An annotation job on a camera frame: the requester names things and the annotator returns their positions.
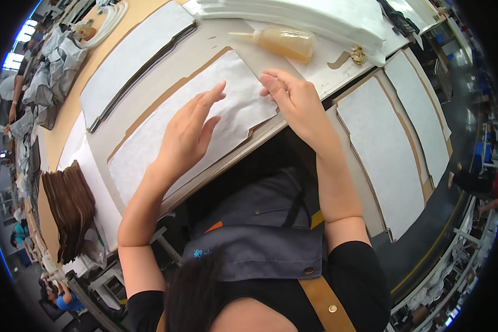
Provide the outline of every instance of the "stack of cardboard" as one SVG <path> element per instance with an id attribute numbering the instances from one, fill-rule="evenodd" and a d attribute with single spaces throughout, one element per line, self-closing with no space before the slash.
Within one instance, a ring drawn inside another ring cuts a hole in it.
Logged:
<path id="1" fill-rule="evenodd" d="M 53 248 L 52 259 L 66 264 L 81 253 L 85 233 L 95 214 L 94 196 L 77 161 L 64 171 L 43 174 L 41 184 L 38 203 L 43 212 L 39 213 L 42 236 L 48 248 Z"/>

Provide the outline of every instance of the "apron strap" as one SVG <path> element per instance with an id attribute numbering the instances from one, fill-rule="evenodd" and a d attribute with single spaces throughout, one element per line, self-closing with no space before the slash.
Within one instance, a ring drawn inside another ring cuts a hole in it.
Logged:
<path id="1" fill-rule="evenodd" d="M 323 276 L 316 279 L 299 279 L 299 283 L 325 332 L 356 332 L 347 312 Z M 157 332 L 164 332 L 164 312 L 160 316 Z"/>

